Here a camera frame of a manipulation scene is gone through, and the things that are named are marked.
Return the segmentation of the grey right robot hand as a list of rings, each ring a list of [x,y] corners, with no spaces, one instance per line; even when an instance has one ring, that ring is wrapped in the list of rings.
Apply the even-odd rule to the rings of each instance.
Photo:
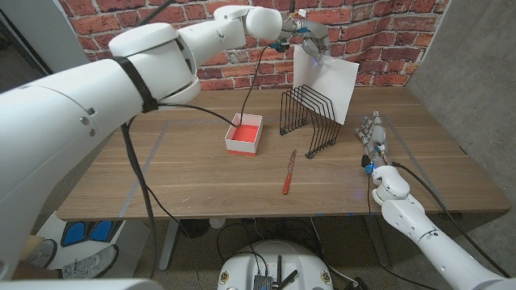
[[[355,132],[364,145],[364,154],[374,168],[391,164],[386,130],[377,110],[373,111],[371,117],[364,116],[360,128],[356,128]]]

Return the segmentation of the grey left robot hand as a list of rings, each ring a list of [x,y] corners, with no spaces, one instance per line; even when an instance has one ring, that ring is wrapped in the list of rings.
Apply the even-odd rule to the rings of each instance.
[[[293,19],[291,16],[282,16],[283,24],[278,39],[286,43],[292,37],[302,38],[302,48],[312,56],[319,65],[323,64],[323,57],[330,55],[329,29],[321,23],[307,19]]]

